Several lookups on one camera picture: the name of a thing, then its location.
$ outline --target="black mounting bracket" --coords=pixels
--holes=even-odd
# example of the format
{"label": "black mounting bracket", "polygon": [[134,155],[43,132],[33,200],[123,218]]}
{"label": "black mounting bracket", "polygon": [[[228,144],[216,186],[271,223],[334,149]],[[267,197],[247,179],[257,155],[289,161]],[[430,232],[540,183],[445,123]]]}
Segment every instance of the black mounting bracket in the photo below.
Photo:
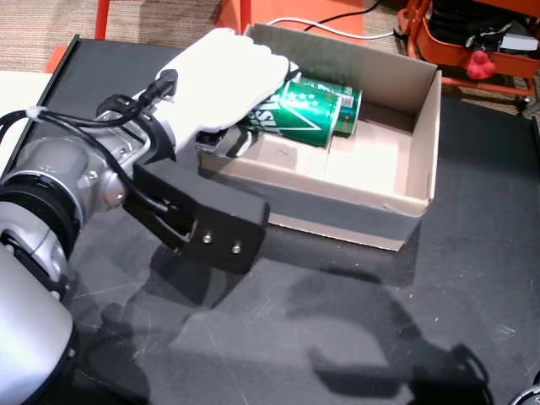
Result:
{"label": "black mounting bracket", "polygon": [[158,214],[128,197],[124,208],[171,250],[231,273],[247,273],[268,221],[267,202],[183,170],[170,159],[133,166],[135,185],[165,203]]}

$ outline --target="red knob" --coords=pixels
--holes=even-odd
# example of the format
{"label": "red knob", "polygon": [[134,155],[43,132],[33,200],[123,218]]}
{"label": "red knob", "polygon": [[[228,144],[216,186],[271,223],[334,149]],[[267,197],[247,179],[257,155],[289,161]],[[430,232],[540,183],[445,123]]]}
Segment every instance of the red knob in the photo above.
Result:
{"label": "red knob", "polygon": [[474,51],[471,54],[465,69],[467,70],[467,76],[472,80],[490,78],[496,71],[495,64],[489,55],[480,50]]}

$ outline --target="robotic arm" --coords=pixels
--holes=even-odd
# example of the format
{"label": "robotic arm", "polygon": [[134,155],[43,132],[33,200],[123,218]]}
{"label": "robotic arm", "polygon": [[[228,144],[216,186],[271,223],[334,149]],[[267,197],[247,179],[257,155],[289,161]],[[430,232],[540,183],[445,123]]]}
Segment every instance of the robotic arm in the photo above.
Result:
{"label": "robotic arm", "polygon": [[287,58],[232,30],[213,30],[135,97],[113,95],[97,120],[36,107],[0,119],[0,139],[30,117],[65,133],[24,146],[0,186],[0,405],[34,402],[74,355],[58,303],[68,258],[92,214],[123,206],[174,251],[245,273],[267,204],[184,171],[176,154],[201,131],[213,145],[278,89]]}

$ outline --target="green soda can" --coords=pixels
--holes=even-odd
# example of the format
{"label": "green soda can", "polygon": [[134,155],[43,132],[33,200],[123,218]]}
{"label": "green soda can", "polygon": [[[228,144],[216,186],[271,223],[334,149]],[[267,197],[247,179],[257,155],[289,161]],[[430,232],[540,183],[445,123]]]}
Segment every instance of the green soda can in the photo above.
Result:
{"label": "green soda can", "polygon": [[339,84],[314,80],[313,78],[302,77],[300,78],[299,83],[304,86],[310,86],[314,89],[327,91],[334,95],[341,96],[341,109],[339,110],[339,116],[337,117],[334,131],[336,132],[336,135],[344,137],[348,137],[354,132],[362,99],[362,92],[360,90],[353,89],[349,86],[341,86]]}
{"label": "green soda can", "polygon": [[287,82],[239,122],[283,137],[326,146],[338,120],[341,97],[294,82]]}

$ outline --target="white robotic hand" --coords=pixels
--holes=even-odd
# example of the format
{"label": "white robotic hand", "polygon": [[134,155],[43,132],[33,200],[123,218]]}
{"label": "white robotic hand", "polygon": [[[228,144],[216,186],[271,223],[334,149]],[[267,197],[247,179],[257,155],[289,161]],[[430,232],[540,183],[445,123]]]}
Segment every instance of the white robotic hand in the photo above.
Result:
{"label": "white robotic hand", "polygon": [[199,131],[236,124],[284,83],[290,66],[247,36],[212,30],[163,68],[178,72],[178,86],[174,98],[155,105],[154,115],[166,117],[178,152]]}

